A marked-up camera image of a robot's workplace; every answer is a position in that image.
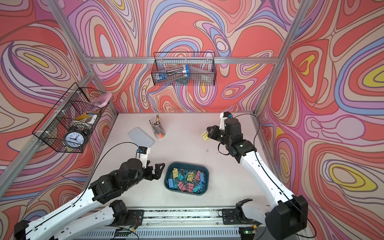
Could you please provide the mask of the pink binder clip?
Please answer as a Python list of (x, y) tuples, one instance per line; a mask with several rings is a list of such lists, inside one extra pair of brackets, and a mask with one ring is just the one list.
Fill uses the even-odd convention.
[(201, 172), (200, 172), (200, 171), (198, 171), (198, 172), (196, 173), (196, 175), (195, 175), (195, 181), (198, 181), (198, 182), (201, 181)]
[(183, 183), (183, 182), (179, 182), (178, 183), (178, 188), (179, 188), (179, 190), (180, 191), (182, 191), (182, 192), (185, 192), (186, 191), (186, 187), (185, 187), (185, 184)]

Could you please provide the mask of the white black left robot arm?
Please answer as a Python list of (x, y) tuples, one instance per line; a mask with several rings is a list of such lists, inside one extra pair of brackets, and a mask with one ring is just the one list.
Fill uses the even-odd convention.
[(158, 180), (165, 164), (143, 166), (129, 159), (118, 170), (99, 177), (74, 199), (34, 221), (14, 226), (16, 240), (73, 240), (101, 226), (125, 225), (132, 220), (125, 203), (118, 200), (142, 180)]

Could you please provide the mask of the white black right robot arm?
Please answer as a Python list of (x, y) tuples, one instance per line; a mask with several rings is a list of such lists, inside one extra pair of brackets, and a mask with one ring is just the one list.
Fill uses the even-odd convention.
[(244, 167), (256, 180), (268, 200), (262, 206), (243, 200), (238, 207), (240, 217), (265, 225), (276, 240), (298, 235), (307, 228), (308, 202), (289, 190), (265, 164), (253, 143), (244, 139), (241, 123), (229, 112), (220, 114), (220, 125), (207, 127), (207, 138), (225, 146), (228, 155)]

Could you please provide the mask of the teal binder clip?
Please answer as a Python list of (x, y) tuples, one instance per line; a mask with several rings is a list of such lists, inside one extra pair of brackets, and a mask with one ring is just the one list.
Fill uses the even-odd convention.
[(204, 188), (204, 184), (199, 183), (198, 185), (196, 185), (195, 188), (193, 188), (193, 193), (194, 194), (200, 194), (203, 191), (203, 188)]
[(178, 180), (181, 182), (185, 179), (185, 172), (184, 171), (179, 171), (178, 172)]

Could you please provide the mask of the green yellow binder clip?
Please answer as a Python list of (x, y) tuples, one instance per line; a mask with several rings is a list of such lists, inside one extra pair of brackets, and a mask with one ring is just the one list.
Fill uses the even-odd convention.
[(195, 173), (194, 172), (189, 172), (189, 174), (187, 176), (187, 181), (188, 182), (193, 182), (194, 178), (195, 178)]

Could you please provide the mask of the dark teal storage tray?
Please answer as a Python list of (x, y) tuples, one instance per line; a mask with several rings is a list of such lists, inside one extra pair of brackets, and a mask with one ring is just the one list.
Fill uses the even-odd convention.
[(202, 165), (171, 163), (165, 174), (164, 186), (171, 192), (201, 196), (209, 187), (209, 170)]

